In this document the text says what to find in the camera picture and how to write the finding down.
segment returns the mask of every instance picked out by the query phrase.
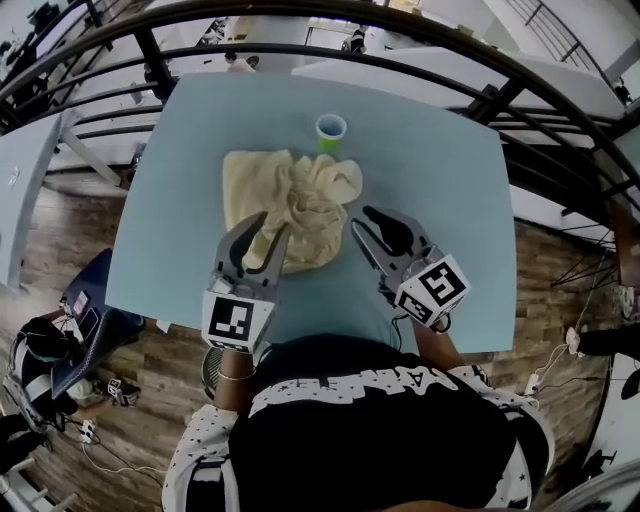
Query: bracelet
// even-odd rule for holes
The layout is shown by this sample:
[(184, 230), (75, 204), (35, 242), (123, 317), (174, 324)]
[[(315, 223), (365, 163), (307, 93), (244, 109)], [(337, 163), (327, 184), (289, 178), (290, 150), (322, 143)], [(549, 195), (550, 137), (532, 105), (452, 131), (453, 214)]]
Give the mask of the bracelet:
[(225, 375), (224, 373), (222, 373), (220, 370), (218, 370), (218, 376), (222, 377), (223, 379), (227, 379), (230, 381), (240, 381), (240, 380), (247, 380), (250, 379), (251, 377), (253, 377), (256, 374), (256, 369), (253, 369), (253, 373), (251, 375), (247, 375), (246, 377), (229, 377), (227, 375)]

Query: white sleeve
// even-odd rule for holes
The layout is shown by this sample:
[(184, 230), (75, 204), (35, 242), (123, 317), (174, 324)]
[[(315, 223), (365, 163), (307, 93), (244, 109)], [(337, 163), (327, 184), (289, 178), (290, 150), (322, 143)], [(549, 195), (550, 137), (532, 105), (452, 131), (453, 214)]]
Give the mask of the white sleeve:
[(202, 459), (225, 461), (229, 434), (237, 419), (237, 413), (209, 404), (193, 414), (167, 469), (162, 489), (165, 512), (186, 510), (189, 483)]

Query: black chair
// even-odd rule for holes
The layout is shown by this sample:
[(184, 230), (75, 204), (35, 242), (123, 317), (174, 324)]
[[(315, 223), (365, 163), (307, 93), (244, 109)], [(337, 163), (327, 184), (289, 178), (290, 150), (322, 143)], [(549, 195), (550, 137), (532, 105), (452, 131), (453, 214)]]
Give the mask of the black chair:
[[(88, 325), (89, 331), (84, 340), (86, 352), (83, 357), (70, 357), (51, 371), (54, 399), (85, 378), (118, 347), (137, 341), (138, 335), (145, 328), (144, 317), (105, 304), (111, 256), (111, 249), (96, 256), (73, 280), (63, 295), (63, 303), (70, 306), (78, 325), (81, 328), (82, 325)], [(86, 304), (82, 308), (74, 308), (81, 295)]]

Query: wooden floor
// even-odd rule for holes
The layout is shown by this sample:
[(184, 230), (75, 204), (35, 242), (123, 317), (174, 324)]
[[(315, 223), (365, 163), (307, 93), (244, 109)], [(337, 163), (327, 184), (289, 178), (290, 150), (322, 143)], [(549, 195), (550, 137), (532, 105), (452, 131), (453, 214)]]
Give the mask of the wooden floor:
[[(18, 295), (0, 293), (3, 369), (21, 325), (55, 309), (68, 282), (98, 252), (113, 245), (123, 204), (118, 198), (76, 198), (42, 190), (24, 260), (24, 286)], [(467, 359), (481, 363), (495, 385), (521, 392), (529, 374), (544, 366), (551, 350), (562, 343), (565, 326), (577, 321), (587, 297), (581, 290), (590, 283), (551, 289), (551, 281), (584, 252), (584, 247), (525, 224), (516, 223), (515, 229), (518, 305), (513, 351)], [(611, 287), (593, 295), (584, 316), (590, 327), (618, 322), (614, 291)], [(106, 447), (134, 466), (166, 468), (188, 416), (207, 402), (200, 385), (205, 350), (196, 331), (172, 327), (168, 335), (162, 335), (151, 326), (142, 341), (111, 357), (106, 370), (135, 381), (142, 388), (142, 397), (135, 408), (102, 408), (97, 432), (104, 447), (87, 448), (96, 464), (123, 467)], [(545, 384), (559, 384), (573, 376), (604, 376), (606, 365), (606, 359), (577, 359), (565, 354)], [(567, 460), (574, 443), (588, 439), (601, 391), (602, 382), (574, 381), (541, 393), (540, 409), (552, 422), (557, 438), (556, 464)], [(2, 402), (6, 406), (6, 397), (2, 396)], [(155, 475), (154, 481), (133, 471), (111, 474), (96, 469), (83, 454), (72, 427), (65, 435), (53, 436), (52, 441), (53, 452), (38, 449), (37, 465), (28, 474), (57, 499), (76, 492), (80, 499), (72, 507), (74, 511), (161, 510), (161, 474)], [(548, 502), (558, 493), (543, 492), (539, 499)]]

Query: power strip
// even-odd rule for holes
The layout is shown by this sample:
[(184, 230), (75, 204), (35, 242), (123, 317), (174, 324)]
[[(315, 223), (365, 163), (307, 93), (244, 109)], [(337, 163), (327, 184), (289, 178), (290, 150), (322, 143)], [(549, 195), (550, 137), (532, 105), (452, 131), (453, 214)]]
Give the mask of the power strip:
[(96, 426), (91, 420), (84, 420), (82, 423), (82, 429), (80, 430), (80, 438), (85, 444), (96, 443)]

